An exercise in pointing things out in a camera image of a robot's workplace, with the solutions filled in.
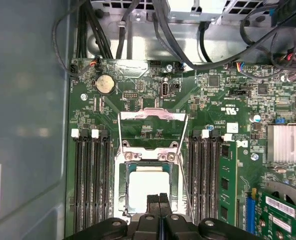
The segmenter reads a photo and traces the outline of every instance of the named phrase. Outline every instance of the green circuit board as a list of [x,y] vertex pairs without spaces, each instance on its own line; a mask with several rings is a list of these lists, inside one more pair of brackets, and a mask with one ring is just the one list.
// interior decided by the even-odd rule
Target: green circuit board
[[[72,65],[82,69],[90,61],[73,59]],[[246,64],[244,70],[265,76],[273,68]],[[101,75],[109,75],[115,82],[111,93],[98,92],[96,80]],[[188,118],[181,152],[189,189],[178,185],[183,193],[182,206],[176,211],[190,216],[193,212],[195,223],[210,216],[247,230],[246,199],[252,189],[261,189],[266,181],[296,186],[296,163],[276,164],[266,154],[266,126],[277,121],[296,123],[296,79],[285,79],[285,75],[251,79],[238,73],[235,67],[201,72],[184,70],[178,62],[109,59],[102,60],[99,70],[93,67],[83,77],[71,78],[69,136],[78,129],[86,140],[78,142],[69,137],[66,236],[113,217],[114,162],[120,147],[118,114],[145,108],[162,108],[186,114]],[[131,146],[146,149],[179,142],[184,125],[157,117],[120,122],[122,139]],[[91,140],[92,130],[98,130],[100,142]],[[210,130],[216,142],[202,139],[203,130]],[[226,141],[222,137],[225,134],[231,139]],[[201,155],[210,159],[208,166],[202,166],[203,158],[198,157]],[[207,202],[207,206],[197,200],[203,189],[198,182],[203,173],[193,166],[208,169],[213,174],[208,178],[216,179],[215,183],[202,180],[209,193],[216,193],[216,199]],[[187,204],[188,194],[192,212]],[[215,210],[207,212],[212,206]]]

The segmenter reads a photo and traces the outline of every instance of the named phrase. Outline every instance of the black ram slot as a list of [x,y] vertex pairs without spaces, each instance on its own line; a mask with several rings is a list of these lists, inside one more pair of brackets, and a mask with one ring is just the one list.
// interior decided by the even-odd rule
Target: black ram slot
[[217,218],[219,147],[214,138],[189,138],[188,192],[197,224]]
[[103,143],[103,185],[102,185],[102,220],[109,218],[109,178],[110,178],[110,141],[102,138]]
[[93,224],[100,222],[100,159],[101,159],[101,137],[93,139]]
[[75,152],[75,180],[74,180],[74,228],[73,232],[79,231],[79,215],[80,215],[80,188],[79,188],[79,162],[82,154],[82,143],[75,139],[76,152]]
[[209,168],[209,218],[217,218],[218,213],[218,171],[219,171],[219,142],[215,139],[210,146]]
[[80,137],[76,139],[76,165],[75,165],[75,212],[74,231],[77,233],[84,229],[84,174],[85,161],[88,156],[88,139]]
[[189,138],[189,161],[188,161],[188,193],[190,195],[190,202],[194,209],[195,219],[199,219],[199,193],[200,185],[196,184],[196,179],[200,176],[198,174],[199,166],[199,141],[196,137]]
[[92,180],[92,162],[91,162],[91,155],[92,155],[92,142],[86,141],[85,142],[85,158],[84,158],[84,219],[83,224],[84,228],[90,227],[91,224],[91,180]]
[[201,142],[201,219],[210,217],[209,205],[209,170],[210,170],[210,142],[209,139],[204,139]]

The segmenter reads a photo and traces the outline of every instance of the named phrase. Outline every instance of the silver heatsink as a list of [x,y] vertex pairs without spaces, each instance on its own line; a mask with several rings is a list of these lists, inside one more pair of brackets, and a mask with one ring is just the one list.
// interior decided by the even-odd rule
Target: silver heatsink
[[267,127],[267,159],[274,163],[296,163],[296,125]]

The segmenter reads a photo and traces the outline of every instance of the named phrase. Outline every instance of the vent grille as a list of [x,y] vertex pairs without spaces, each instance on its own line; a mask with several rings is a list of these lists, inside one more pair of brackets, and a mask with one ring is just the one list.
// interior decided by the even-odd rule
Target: vent grille
[[[106,0],[102,3],[103,8],[112,8],[112,9],[127,9],[132,0]],[[233,15],[246,15],[251,12],[253,9],[263,6],[262,0],[228,0],[225,4],[223,12],[225,14]],[[152,0],[140,0],[139,5],[136,9],[140,10],[154,10]],[[201,13],[202,9],[199,6],[193,6],[191,8],[192,13]]]
[[[102,3],[102,5],[103,8],[127,9],[131,2],[132,0],[106,0],[104,3]],[[140,0],[140,3],[136,9],[154,10],[152,0]]]
[[262,6],[263,6],[263,3],[261,0],[243,0],[243,1],[230,0],[226,2],[223,12],[225,14],[246,15],[250,13],[253,9],[257,9]]

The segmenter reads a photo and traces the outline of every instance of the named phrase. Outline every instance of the black cable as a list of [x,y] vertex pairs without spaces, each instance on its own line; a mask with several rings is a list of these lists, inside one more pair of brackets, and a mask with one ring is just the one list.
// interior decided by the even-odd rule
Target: black cable
[[[251,40],[249,38],[249,36],[247,35],[247,33],[246,33],[245,29],[244,29],[245,23],[248,20],[248,18],[250,18],[250,16],[252,16],[254,14],[257,14],[257,13],[260,13],[260,12],[265,12],[265,11],[268,11],[268,10],[271,10],[271,9],[275,9],[276,7],[278,7],[277,4],[267,5],[267,6],[262,6],[262,7],[256,8],[256,9],[252,10],[250,13],[248,13],[248,15],[241,21],[241,23],[240,23],[240,35],[242,37],[242,40],[247,45],[251,46],[251,45],[253,45],[255,43],[253,40]],[[271,53],[264,46],[259,45],[259,46],[256,47],[256,49],[264,52],[268,56],[268,58],[270,58]]]
[[158,20],[157,20],[155,12],[152,14],[152,20],[153,20],[154,32],[156,34],[156,37],[157,37],[159,43],[163,46],[164,49],[166,49],[176,59],[178,59],[179,61],[182,61],[182,59],[178,56],[178,54],[175,53],[175,51],[171,47],[169,47],[168,44],[162,39],[162,37],[159,33],[159,30],[158,30]]
[[87,18],[89,20],[90,27],[91,27],[91,29],[93,31],[94,38],[96,39],[96,44],[99,47],[100,54],[104,59],[106,59],[107,58],[106,49],[105,49],[105,47],[104,47],[104,45],[102,43],[102,40],[101,40],[101,38],[99,36],[99,33],[98,33],[98,30],[97,30],[96,26],[94,25],[94,22],[91,20],[91,13],[90,13],[88,7],[86,9],[86,13],[87,13]]
[[212,63],[210,57],[207,54],[206,48],[204,47],[204,34],[205,34],[206,30],[209,28],[209,25],[210,25],[209,21],[202,21],[200,23],[200,25],[199,25],[199,31],[200,31],[199,45],[200,45],[201,53],[202,53],[204,59],[208,63]]
[[70,8],[65,14],[63,14],[60,18],[58,18],[52,27],[52,44],[53,44],[53,48],[54,48],[54,52],[56,54],[57,60],[61,66],[61,68],[69,75],[73,76],[73,77],[80,77],[82,76],[84,73],[86,73],[89,68],[91,67],[90,65],[86,66],[85,68],[83,68],[82,70],[79,71],[79,73],[74,73],[71,72],[69,69],[67,69],[67,67],[64,65],[63,60],[60,56],[60,52],[59,52],[59,48],[58,48],[58,42],[57,42],[57,29],[58,26],[60,24],[60,22],[67,17],[68,15],[70,15],[71,13],[74,13],[76,10],[78,10],[78,8],[80,6],[82,6],[87,0],[82,0],[80,2],[78,2],[76,5],[74,5],[72,8]]
[[296,53],[296,36],[295,36],[295,33],[293,32],[293,35],[294,35],[294,38],[293,38],[294,50],[293,50],[293,54],[292,54],[292,56],[290,58],[290,61],[287,62],[287,64],[285,66],[279,66],[278,64],[276,64],[275,60],[273,59],[273,54],[272,54],[273,45],[274,45],[274,43],[275,43],[275,41],[277,39],[278,34],[279,34],[278,32],[275,33],[275,35],[272,38],[271,44],[270,44],[270,52],[271,52],[270,60],[274,64],[274,67],[279,68],[279,70],[277,72],[275,72],[275,73],[270,74],[269,76],[254,76],[252,74],[247,74],[247,73],[243,72],[242,69],[241,69],[240,70],[240,73],[242,75],[244,75],[246,77],[249,77],[249,78],[252,78],[252,79],[260,79],[260,80],[263,80],[263,79],[269,79],[269,78],[275,77],[277,75],[280,75],[282,72],[284,72],[285,70],[287,70],[287,67],[292,64],[292,61],[294,60],[294,56],[295,56],[295,53]]
[[[132,0],[130,6],[127,8],[125,11],[121,21],[127,22],[128,17],[130,16],[131,12],[139,5],[140,0]],[[124,40],[125,40],[125,35],[126,35],[126,30],[124,27],[120,27],[119,29],[119,45],[117,48],[117,54],[116,54],[116,59],[120,59],[122,56],[122,50],[124,46]]]
[[104,31],[103,31],[103,29],[101,27],[101,24],[99,23],[98,18],[97,18],[96,14],[95,14],[95,12],[93,10],[93,7],[91,5],[90,0],[88,0],[86,2],[86,5],[85,6],[88,9],[89,22],[91,20],[93,22],[93,25],[95,26],[95,28],[97,30],[97,33],[98,33],[99,39],[102,42],[103,49],[104,49],[104,52],[105,52],[106,57],[109,58],[109,59],[113,59],[113,56],[112,56],[112,53],[111,53],[111,49],[110,49],[110,46],[109,46],[109,42],[108,42],[107,37],[104,34]]
[[87,17],[84,6],[80,7],[78,16],[78,32],[77,32],[77,58],[87,57]]
[[154,4],[154,9],[156,11],[156,15],[157,15],[157,19],[158,19],[158,22],[161,26],[161,29],[169,43],[169,45],[172,47],[172,49],[175,51],[175,52],[178,52],[179,53],[179,57],[182,58],[182,60],[189,66],[191,67],[192,69],[194,70],[209,70],[209,69],[213,69],[213,68],[217,68],[217,67],[220,67],[224,64],[227,64],[227,63],[230,63],[230,62],[233,62],[233,61],[236,61],[238,60],[239,58],[249,54],[251,51],[253,51],[257,46],[259,46],[260,44],[262,44],[264,41],[266,41],[267,39],[269,39],[270,37],[272,37],[279,29],[280,29],[280,26],[277,26],[275,27],[273,30],[271,30],[270,32],[268,32],[266,35],[264,35],[261,39],[259,39],[256,43],[254,43],[252,46],[248,47],[247,49],[245,49],[244,51],[234,55],[234,56],[231,56],[225,60],[221,60],[221,61],[218,61],[218,62],[214,62],[214,63],[209,63],[209,64],[204,64],[204,65],[196,65],[196,64],[193,64],[188,58],[187,56],[185,55],[185,53],[182,51],[182,49],[180,48],[178,42],[176,41],[176,39],[174,38],[170,28],[169,28],[169,25],[167,23],[167,20],[166,20],[166,17],[164,15],[164,12],[163,12],[163,8],[162,8],[162,5],[161,5],[161,2],[160,0],[152,0],[153,4]]

